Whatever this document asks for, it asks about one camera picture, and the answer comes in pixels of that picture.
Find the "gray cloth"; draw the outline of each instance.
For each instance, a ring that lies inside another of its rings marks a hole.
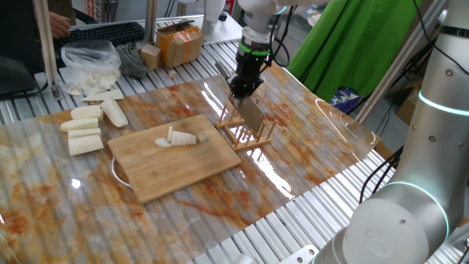
[[[116,49],[122,62],[119,69],[123,75],[127,77],[145,77],[148,68],[144,65],[144,60],[140,57],[139,50],[134,43],[128,43],[125,47]]]

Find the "person's hand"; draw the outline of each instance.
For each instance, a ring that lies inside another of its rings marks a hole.
[[[54,12],[49,12],[49,18],[51,19],[52,37],[59,39],[61,37],[68,36],[70,34],[70,19],[57,15]]]

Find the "green curtain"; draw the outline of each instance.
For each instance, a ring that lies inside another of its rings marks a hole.
[[[412,0],[331,1],[288,70],[326,102],[339,87],[367,96],[391,66],[415,15]]]

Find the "metal pole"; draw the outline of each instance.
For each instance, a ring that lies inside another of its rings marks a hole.
[[[147,16],[145,18],[145,45],[155,42],[155,19],[158,0],[147,0]]]
[[[428,9],[428,11],[424,15],[424,23],[426,30],[429,31],[432,29],[435,24],[437,23],[438,17],[440,16],[441,12],[447,6],[448,1],[433,1],[432,5]],[[408,58],[412,55],[413,51],[416,49],[416,46],[421,43],[422,40],[425,39],[424,31],[419,24],[410,35],[409,40],[405,44],[404,48],[402,48],[397,58],[394,60],[393,64],[389,67],[388,72],[385,74],[383,79],[381,80],[380,84],[376,87],[372,96],[367,100],[365,106],[361,109],[360,113],[358,113],[355,121],[359,122],[360,124],[365,123],[366,119],[368,118],[369,114],[378,104],[378,102],[383,98],[386,94],[392,81],[402,72]]]
[[[56,55],[53,49],[51,21],[49,20],[49,7],[46,0],[33,0],[36,12],[37,27],[39,28],[41,46],[43,48],[43,60],[45,74],[51,88],[53,98],[60,100],[62,94],[59,86],[59,74],[57,73]]]

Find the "wooden cutting board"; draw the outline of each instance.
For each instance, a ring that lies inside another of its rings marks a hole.
[[[162,148],[155,140],[179,132],[208,136],[193,146]],[[141,204],[151,202],[241,163],[218,130],[203,114],[149,128],[108,141]]]

